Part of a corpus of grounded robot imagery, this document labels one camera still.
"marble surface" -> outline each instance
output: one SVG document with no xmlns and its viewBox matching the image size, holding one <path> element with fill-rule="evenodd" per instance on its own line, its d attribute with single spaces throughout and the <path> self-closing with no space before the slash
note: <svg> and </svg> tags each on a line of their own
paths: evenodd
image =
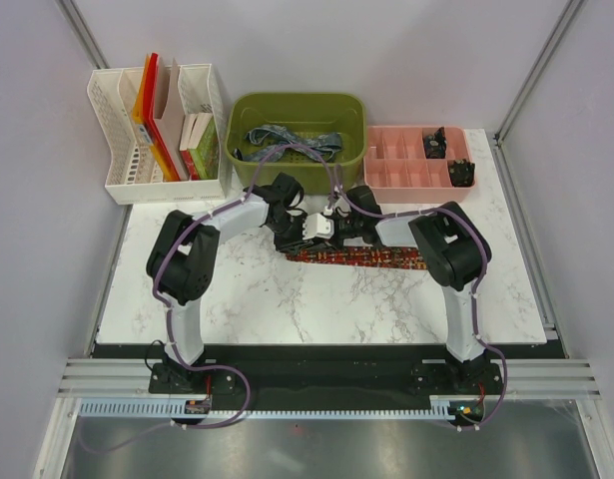
<svg viewBox="0 0 614 479">
<path fill-rule="evenodd" d="M 478 185 L 461 205 L 493 253 L 480 287 L 482 334 L 497 343 L 545 342 L 486 136 L 483 130 L 467 130 L 467 138 Z M 314 212 L 323 198 L 306 203 Z M 98 343 L 165 339 L 165 311 L 151 296 L 147 258 L 171 210 L 194 213 L 214 204 L 134 206 Z M 275 252 L 272 233 L 258 229 L 220 247 L 213 282 L 203 296 L 202 331 L 209 343 L 442 343 L 445 315 L 441 289 L 425 271 L 290 262 Z"/>
</svg>

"book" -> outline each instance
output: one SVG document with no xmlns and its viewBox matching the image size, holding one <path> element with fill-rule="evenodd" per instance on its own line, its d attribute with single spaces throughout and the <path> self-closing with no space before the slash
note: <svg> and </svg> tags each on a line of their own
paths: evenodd
<svg viewBox="0 0 614 479">
<path fill-rule="evenodd" d="M 202 180 L 214 180 L 218 177 L 220 148 L 216 121 L 211 113 L 198 115 L 189 140 L 189 153 Z"/>
<path fill-rule="evenodd" d="M 183 133 L 180 137 L 180 155 L 183 157 L 183 161 L 185 162 L 187 170 L 189 170 L 189 178 L 191 180 L 200 179 L 198 171 L 196 170 L 196 166 L 194 165 L 194 159 L 191 157 L 191 153 L 189 153 L 188 150 L 189 140 L 191 139 L 191 132 L 194 129 L 194 125 L 196 124 L 197 119 L 197 113 L 185 115 L 185 123 L 183 123 Z"/>
<path fill-rule="evenodd" d="M 153 122 L 178 177 L 181 181 L 185 181 L 189 179 L 189 172 L 178 148 L 185 122 L 185 108 L 178 91 L 179 77 L 180 66 L 175 59 L 171 69 L 158 64 L 154 86 Z"/>
<path fill-rule="evenodd" d="M 143 112 L 143 103 L 145 98 L 145 87 L 147 83 L 147 72 L 149 70 L 149 62 L 151 55 L 147 55 L 145 59 L 145 68 L 143 69 L 143 77 L 140 82 L 140 88 L 138 89 L 138 96 L 136 97 L 136 103 L 131 112 L 131 118 L 136 125 L 138 133 L 142 138 L 142 142 L 138 139 L 139 144 L 145 143 L 149 145 L 154 160 L 158 163 L 158 166 L 163 172 L 163 177 L 167 182 L 176 182 L 178 180 L 178 174 L 173 171 L 173 166 L 169 165 L 167 159 L 162 152 L 162 147 L 157 143 L 156 139 L 149 133 L 149 127 L 145 121 L 145 115 Z"/>
<path fill-rule="evenodd" d="M 153 140 L 154 145 L 159 153 L 156 156 L 156 161 L 163 171 L 163 176 L 166 181 L 178 182 L 180 177 L 178 172 L 174 168 L 174 164 L 164 147 L 164 142 L 156 124 L 154 123 L 154 103 L 155 103 L 155 87 L 156 76 L 158 74 L 158 54 L 152 53 L 149 58 L 147 71 L 145 72 L 145 89 L 143 96 L 142 117 L 144 119 L 144 125 L 147 128 L 149 137 Z"/>
</svg>

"green book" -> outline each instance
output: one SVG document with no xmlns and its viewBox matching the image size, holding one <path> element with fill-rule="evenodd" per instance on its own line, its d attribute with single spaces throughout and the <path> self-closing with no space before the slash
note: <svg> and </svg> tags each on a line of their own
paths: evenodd
<svg viewBox="0 0 614 479">
<path fill-rule="evenodd" d="M 215 180 L 218 177 L 220 148 L 216 122 L 211 113 L 198 115 L 189 139 L 188 151 L 201 180 Z"/>
</svg>

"white wall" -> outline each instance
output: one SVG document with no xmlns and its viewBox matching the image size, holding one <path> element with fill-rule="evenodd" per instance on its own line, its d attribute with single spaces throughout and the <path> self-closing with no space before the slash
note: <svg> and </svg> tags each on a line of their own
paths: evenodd
<svg viewBox="0 0 614 479">
<path fill-rule="evenodd" d="M 565 342 L 614 422 L 614 0 L 587 2 L 506 146 Z"/>
<path fill-rule="evenodd" d="M 119 226 L 91 68 L 52 0 L 0 0 L 0 478 L 31 475 Z"/>
<path fill-rule="evenodd" d="M 151 51 L 253 91 L 345 91 L 374 124 L 495 129 L 565 0 L 76 0 L 113 67 Z"/>
</svg>

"gray floor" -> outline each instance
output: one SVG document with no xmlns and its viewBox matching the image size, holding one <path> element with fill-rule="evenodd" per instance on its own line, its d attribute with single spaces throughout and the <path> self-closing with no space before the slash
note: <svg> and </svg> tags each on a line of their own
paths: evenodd
<svg viewBox="0 0 614 479">
<path fill-rule="evenodd" d="M 158 421 L 80 419 L 91 447 Z M 105 456 L 72 444 L 64 477 L 94 478 L 597 478 L 568 402 L 511 403 L 479 432 L 420 421 L 249 420 L 225 429 L 166 428 Z"/>
</svg>

